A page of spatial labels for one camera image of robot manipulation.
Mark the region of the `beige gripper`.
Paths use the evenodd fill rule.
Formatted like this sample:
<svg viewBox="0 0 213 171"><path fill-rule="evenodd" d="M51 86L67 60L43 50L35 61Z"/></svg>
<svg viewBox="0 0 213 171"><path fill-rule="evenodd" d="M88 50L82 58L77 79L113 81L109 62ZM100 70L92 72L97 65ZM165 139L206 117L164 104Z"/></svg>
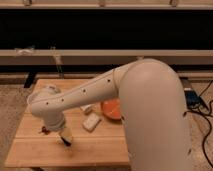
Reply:
<svg viewBox="0 0 213 171"><path fill-rule="evenodd" d="M50 131L57 132L60 137L67 141L72 141L70 127L66 124L66 118L63 113L50 114L46 117L46 127Z"/></svg>

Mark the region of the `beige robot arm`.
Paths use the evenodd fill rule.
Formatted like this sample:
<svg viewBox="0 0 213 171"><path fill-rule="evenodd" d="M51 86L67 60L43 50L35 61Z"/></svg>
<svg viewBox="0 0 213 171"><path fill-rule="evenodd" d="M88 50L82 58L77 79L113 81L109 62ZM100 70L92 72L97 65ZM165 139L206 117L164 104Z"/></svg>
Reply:
<svg viewBox="0 0 213 171"><path fill-rule="evenodd" d="M27 102L47 129L58 131L65 110L114 98L120 100L132 171L193 171L184 89L159 60L137 60L65 92L46 86Z"/></svg>

